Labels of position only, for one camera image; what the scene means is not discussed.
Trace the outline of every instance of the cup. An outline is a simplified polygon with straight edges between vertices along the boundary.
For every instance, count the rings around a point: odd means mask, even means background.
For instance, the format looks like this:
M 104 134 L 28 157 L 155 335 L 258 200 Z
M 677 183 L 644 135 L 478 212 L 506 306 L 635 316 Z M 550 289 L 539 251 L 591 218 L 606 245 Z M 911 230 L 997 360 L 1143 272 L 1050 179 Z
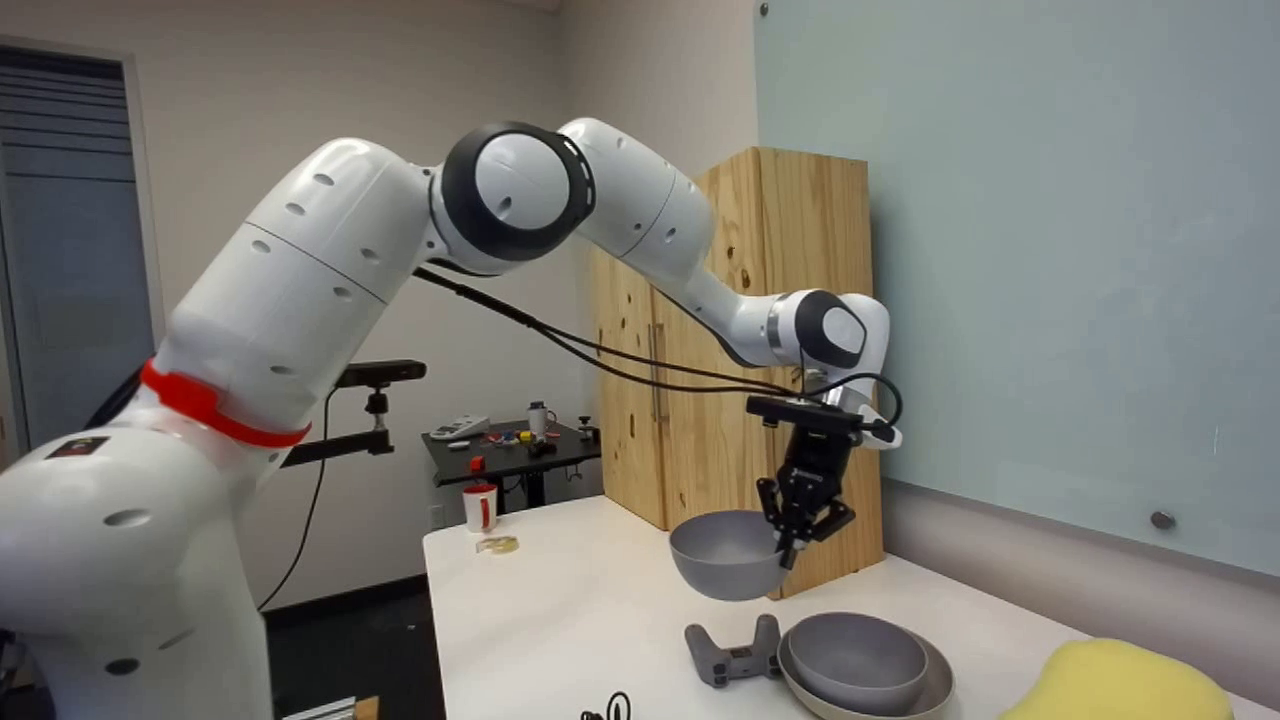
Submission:
M 495 489 L 492 484 L 468 484 L 465 489 L 465 513 L 473 531 L 492 531 L 495 525 Z

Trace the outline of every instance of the door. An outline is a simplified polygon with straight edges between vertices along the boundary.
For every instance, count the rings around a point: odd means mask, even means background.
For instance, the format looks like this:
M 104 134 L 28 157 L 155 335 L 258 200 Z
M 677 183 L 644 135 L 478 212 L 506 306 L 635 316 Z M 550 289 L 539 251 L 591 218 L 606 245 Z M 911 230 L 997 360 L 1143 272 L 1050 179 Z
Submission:
M 120 63 L 0 47 L 0 263 L 0 349 L 32 448 L 151 353 Z

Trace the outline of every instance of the gray plate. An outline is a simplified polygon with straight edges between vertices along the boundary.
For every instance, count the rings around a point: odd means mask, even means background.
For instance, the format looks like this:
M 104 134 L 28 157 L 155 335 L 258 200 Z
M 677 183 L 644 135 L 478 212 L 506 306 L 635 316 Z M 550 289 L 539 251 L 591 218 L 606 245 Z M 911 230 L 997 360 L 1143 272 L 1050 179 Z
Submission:
M 855 613 L 800 619 L 779 653 L 802 690 L 863 714 L 911 710 L 928 674 L 918 636 Z
M 789 582 L 770 525 L 758 513 L 709 513 L 673 531 L 673 562 L 704 598 L 757 601 Z
M 928 640 L 918 640 L 918 644 L 928 653 L 928 675 L 922 675 L 915 703 L 902 714 L 860 714 L 860 710 L 830 703 L 819 692 L 812 692 L 802 681 L 794 681 L 794 668 L 789 663 L 784 653 L 774 655 L 774 668 L 784 674 L 800 710 L 808 710 L 819 720 L 944 720 L 955 675 L 951 675 L 951 663 L 938 647 L 931 647 Z

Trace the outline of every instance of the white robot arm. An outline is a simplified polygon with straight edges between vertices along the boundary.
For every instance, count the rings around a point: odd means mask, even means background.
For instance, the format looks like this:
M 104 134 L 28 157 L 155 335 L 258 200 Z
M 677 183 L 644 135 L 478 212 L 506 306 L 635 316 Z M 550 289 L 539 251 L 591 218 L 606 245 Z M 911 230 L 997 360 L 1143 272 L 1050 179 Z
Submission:
M 724 289 L 704 268 L 704 196 L 633 135 L 598 120 L 506 124 L 465 135 L 440 168 L 330 142 L 175 306 L 128 409 L 0 477 L 0 629 L 32 647 L 60 720 L 272 715 L 234 546 L 251 489 L 309 437 L 417 263 L 495 276 L 573 232 L 639 268 L 741 365 L 812 368 L 812 400 L 753 409 L 794 425 L 802 448 L 834 448 L 844 469 L 851 444 L 898 444 L 868 404 L 886 313 L 868 296 Z M 840 469 L 789 462 L 758 484 L 784 562 L 847 520 Z

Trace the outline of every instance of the doorframe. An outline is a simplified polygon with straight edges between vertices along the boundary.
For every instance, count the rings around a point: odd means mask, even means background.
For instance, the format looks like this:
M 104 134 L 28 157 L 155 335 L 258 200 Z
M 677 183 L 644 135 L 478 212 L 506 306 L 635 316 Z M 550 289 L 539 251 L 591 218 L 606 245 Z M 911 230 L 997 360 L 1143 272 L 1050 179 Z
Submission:
M 139 73 L 134 73 L 134 55 L 125 47 L 101 47 L 101 44 L 68 44 L 68 39 L 32 39 L 32 36 L 8 36 L 0 33 L 0 47 L 15 47 L 15 53 L 46 53 L 46 55 L 81 55 L 81 61 L 104 61 L 104 63 L 120 63 L 120 81 L 125 81 L 125 118 L 128 118 L 128 154 L 133 154 L 133 200 L 134 200 L 134 232 L 139 232 L 139 263 L 145 263 L 145 296 L 147 296 L 147 320 L 151 320 L 151 346 L 158 346 L 158 330 L 165 330 L 165 285 L 158 285 L 158 268 L 155 268 L 155 192 L 151 192 L 151 163 L 147 163 L 147 143 L 145 143 L 145 92 L 139 92 Z M 2 171 L 0 171 L 0 279 L 8 285 L 8 188 L 2 188 Z M 8 355 L 8 375 L 13 375 L 13 444 L 20 454 L 28 454 L 32 444 L 32 430 L 28 430 L 28 404 L 24 404 L 24 386 L 20 386 L 20 353 L 15 353 L 15 316 L 13 316 L 13 296 L 0 293 L 0 333 L 2 333 L 2 355 Z

